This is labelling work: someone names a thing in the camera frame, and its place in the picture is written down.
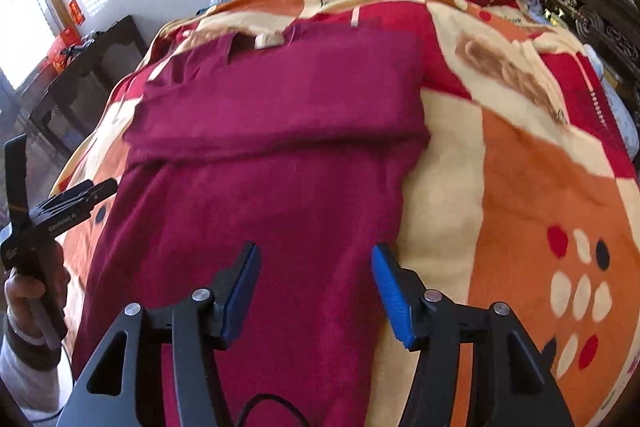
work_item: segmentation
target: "orange blanket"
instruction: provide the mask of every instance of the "orange blanket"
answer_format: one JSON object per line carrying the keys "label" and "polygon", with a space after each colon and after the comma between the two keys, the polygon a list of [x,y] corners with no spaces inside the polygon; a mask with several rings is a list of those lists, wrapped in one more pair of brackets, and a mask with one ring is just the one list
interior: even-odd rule
{"label": "orange blanket", "polygon": [[[602,88],[571,33],[524,10],[465,0],[236,0],[167,24],[124,78],[56,190],[124,171],[121,137],[172,56],[232,30],[270,38],[299,18],[341,13],[353,24],[379,2],[424,6],[442,54],[422,89],[431,142],[404,185],[396,251],[425,285],[486,307],[508,302],[539,349],[578,427],[597,425],[638,363],[640,193]],[[66,317],[74,341],[88,267],[111,203],[64,240],[73,273]],[[463,351],[453,425],[464,425]],[[372,367],[366,425],[396,425],[417,354],[386,325]]]}

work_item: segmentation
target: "sleeve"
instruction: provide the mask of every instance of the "sleeve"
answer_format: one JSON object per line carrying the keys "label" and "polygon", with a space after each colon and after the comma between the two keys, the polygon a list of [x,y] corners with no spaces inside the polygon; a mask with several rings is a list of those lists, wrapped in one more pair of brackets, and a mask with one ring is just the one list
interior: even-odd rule
{"label": "sleeve", "polygon": [[4,341],[0,347],[0,377],[23,411],[55,412],[60,401],[57,355],[47,346],[32,346],[4,319]]}

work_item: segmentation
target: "window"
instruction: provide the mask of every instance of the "window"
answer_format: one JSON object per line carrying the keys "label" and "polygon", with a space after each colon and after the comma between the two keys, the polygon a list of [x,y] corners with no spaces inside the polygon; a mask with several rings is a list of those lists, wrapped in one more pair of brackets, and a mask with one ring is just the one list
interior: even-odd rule
{"label": "window", "polygon": [[46,57],[59,31],[45,0],[0,0],[0,69],[14,89]]}

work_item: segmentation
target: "blue gripper pad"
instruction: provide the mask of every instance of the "blue gripper pad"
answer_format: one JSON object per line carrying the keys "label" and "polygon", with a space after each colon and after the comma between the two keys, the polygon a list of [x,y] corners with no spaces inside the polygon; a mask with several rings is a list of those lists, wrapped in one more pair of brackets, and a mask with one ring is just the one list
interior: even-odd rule
{"label": "blue gripper pad", "polygon": [[260,274],[262,256],[260,248],[253,245],[246,256],[236,278],[231,293],[226,301],[220,338],[226,346],[230,346],[242,333],[242,325],[254,296],[255,284]]}
{"label": "blue gripper pad", "polygon": [[396,339],[410,349],[416,338],[412,328],[411,306],[400,286],[402,268],[386,245],[375,245],[371,252],[371,267]]}

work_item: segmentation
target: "red dot pattern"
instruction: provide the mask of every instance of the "red dot pattern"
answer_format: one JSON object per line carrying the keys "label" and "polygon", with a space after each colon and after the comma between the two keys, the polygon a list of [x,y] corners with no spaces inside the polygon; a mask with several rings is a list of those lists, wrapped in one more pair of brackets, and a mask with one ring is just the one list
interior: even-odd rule
{"label": "red dot pattern", "polygon": [[562,259],[566,255],[566,249],[569,246],[569,237],[562,228],[554,225],[546,229],[546,240],[549,243],[551,251],[558,259]]}
{"label": "red dot pattern", "polygon": [[598,351],[598,336],[591,335],[584,343],[580,355],[578,356],[578,369],[583,370],[589,367],[589,364],[593,362]]}

